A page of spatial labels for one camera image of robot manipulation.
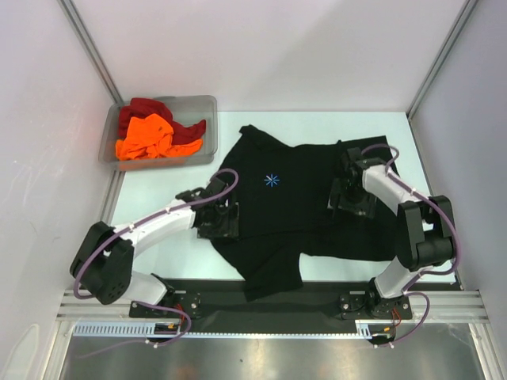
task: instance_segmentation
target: blue logo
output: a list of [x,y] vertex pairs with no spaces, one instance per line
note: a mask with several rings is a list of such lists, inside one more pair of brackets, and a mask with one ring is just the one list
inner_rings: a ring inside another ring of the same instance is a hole
[[277,186],[278,185],[278,182],[280,182],[280,180],[278,179],[278,176],[273,176],[273,173],[271,173],[271,176],[266,176],[266,179],[264,180],[264,182],[266,183],[266,186]]

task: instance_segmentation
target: dark red cloth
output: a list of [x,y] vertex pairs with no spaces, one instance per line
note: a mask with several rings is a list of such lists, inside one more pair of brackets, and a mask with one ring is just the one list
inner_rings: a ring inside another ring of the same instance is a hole
[[125,139],[127,137],[128,125],[132,117],[139,117],[144,119],[149,115],[156,113],[161,116],[167,123],[171,124],[174,130],[173,145],[190,144],[197,139],[200,139],[206,132],[206,120],[201,120],[199,123],[191,127],[184,127],[183,124],[178,123],[173,118],[171,111],[161,101],[154,101],[153,99],[144,99],[142,97],[133,97],[130,105],[125,105],[120,110],[120,117],[118,120],[118,137]]

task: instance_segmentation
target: black cloth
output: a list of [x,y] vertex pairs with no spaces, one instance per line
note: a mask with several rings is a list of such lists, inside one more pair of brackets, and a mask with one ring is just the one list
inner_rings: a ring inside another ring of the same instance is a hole
[[[387,143],[385,136],[290,147],[251,125],[240,133],[221,165],[239,174],[239,239],[215,239],[212,244],[245,279],[247,300],[301,287],[300,253],[369,261],[394,258],[396,217],[382,202],[377,201],[374,219],[345,211],[333,218],[328,208],[341,154],[351,147]],[[388,149],[365,156],[384,161],[392,157]],[[271,185],[269,178],[275,176],[278,182]],[[228,173],[221,178],[233,181]]]

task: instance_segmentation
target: clothing pile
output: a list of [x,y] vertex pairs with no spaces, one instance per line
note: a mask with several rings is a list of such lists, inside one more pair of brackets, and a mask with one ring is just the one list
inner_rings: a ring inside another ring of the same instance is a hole
[[120,110],[116,157],[120,161],[189,156],[203,145],[206,120],[184,127],[160,101],[135,97]]
[[[301,287],[301,253],[368,261],[394,258],[396,217],[387,206],[378,200],[372,219],[341,210],[333,215],[329,206],[331,185],[341,175],[341,154],[385,144],[385,136],[290,147],[251,125],[240,133],[221,165],[239,174],[234,190],[239,239],[214,239],[212,244],[245,279],[247,300]],[[392,158],[387,149],[365,156],[386,162]],[[219,176],[229,184],[234,179],[229,173]]]

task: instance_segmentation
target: reflective metal surface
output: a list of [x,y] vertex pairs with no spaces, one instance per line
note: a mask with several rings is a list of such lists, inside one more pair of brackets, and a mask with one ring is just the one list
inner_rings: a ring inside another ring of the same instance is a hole
[[425,325],[395,349],[363,340],[188,338],[78,359],[121,341],[74,337],[61,379],[484,379],[468,325]]

